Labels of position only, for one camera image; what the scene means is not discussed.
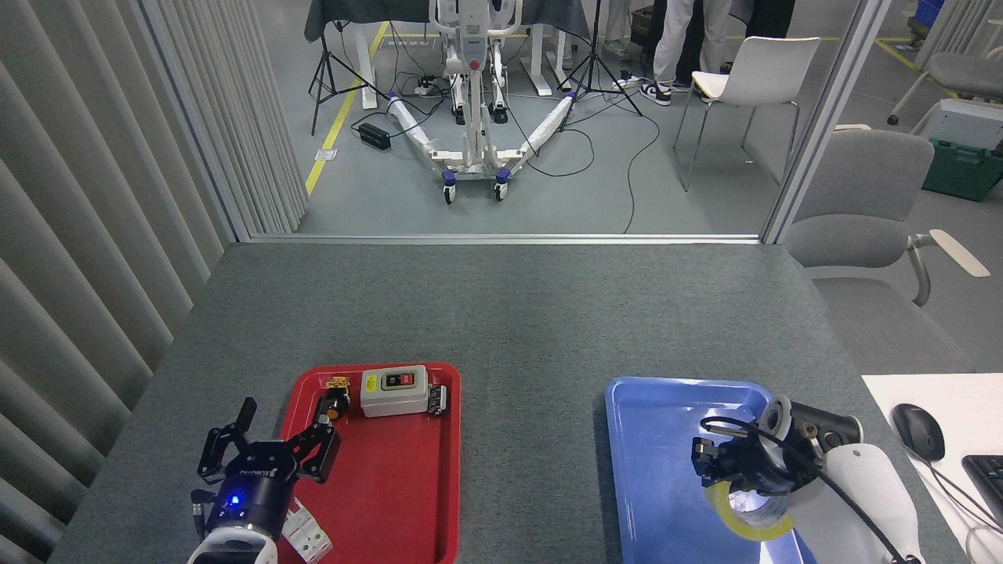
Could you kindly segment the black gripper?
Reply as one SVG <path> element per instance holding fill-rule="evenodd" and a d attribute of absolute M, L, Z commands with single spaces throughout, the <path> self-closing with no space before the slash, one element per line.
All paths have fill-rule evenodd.
<path fill-rule="evenodd" d="M 798 489 L 798 475 L 792 471 L 798 453 L 786 442 L 775 443 L 762 436 L 746 436 L 714 443 L 709 438 L 692 438 L 691 461 L 703 483 L 731 482 L 743 479 L 746 490 L 762 495 L 788 495 Z"/>
<path fill-rule="evenodd" d="M 239 527 L 278 540 L 297 474 L 317 483 L 329 478 L 341 446 L 335 424 L 342 417 L 342 397 L 317 400 L 310 424 L 286 443 L 248 443 L 255 410 L 253 397 L 245 397 L 236 421 L 207 434 L 197 470 L 202 479 L 223 479 L 230 445 L 239 454 L 226 465 L 205 528 Z"/>

